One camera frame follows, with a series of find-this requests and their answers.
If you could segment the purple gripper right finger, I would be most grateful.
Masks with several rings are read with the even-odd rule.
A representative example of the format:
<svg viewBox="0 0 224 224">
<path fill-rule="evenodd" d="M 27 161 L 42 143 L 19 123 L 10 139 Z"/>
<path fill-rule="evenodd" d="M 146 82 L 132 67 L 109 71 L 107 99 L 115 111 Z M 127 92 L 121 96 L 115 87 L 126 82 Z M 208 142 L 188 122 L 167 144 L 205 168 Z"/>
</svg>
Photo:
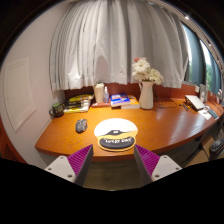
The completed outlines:
<svg viewBox="0 0 224 224">
<path fill-rule="evenodd" d="M 181 170 L 181 167 L 168 155 L 159 156 L 139 145 L 134 146 L 134 157 L 144 184 Z"/>
</svg>

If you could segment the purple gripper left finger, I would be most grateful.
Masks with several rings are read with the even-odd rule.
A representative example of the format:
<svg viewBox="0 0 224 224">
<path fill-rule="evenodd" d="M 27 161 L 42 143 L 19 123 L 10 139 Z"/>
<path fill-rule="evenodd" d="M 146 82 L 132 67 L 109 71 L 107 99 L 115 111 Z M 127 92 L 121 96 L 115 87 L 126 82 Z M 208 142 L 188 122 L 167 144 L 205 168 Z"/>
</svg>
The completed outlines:
<svg viewBox="0 0 224 224">
<path fill-rule="evenodd" d="M 82 186 L 93 157 L 93 145 L 86 146 L 75 153 L 56 158 L 45 171 Z"/>
</svg>

